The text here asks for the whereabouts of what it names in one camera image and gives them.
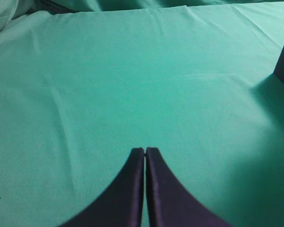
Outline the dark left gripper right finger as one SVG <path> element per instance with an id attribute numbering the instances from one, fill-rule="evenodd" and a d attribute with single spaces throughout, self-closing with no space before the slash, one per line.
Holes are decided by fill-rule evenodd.
<path id="1" fill-rule="evenodd" d="M 176 178 L 158 148 L 146 149 L 146 199 L 151 227 L 230 227 Z"/>

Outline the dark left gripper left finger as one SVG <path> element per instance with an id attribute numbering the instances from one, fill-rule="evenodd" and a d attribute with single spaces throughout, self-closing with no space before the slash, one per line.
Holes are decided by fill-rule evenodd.
<path id="1" fill-rule="evenodd" d="M 62 227 L 140 227 L 144 195 L 144 150 L 133 148 L 111 184 Z"/>

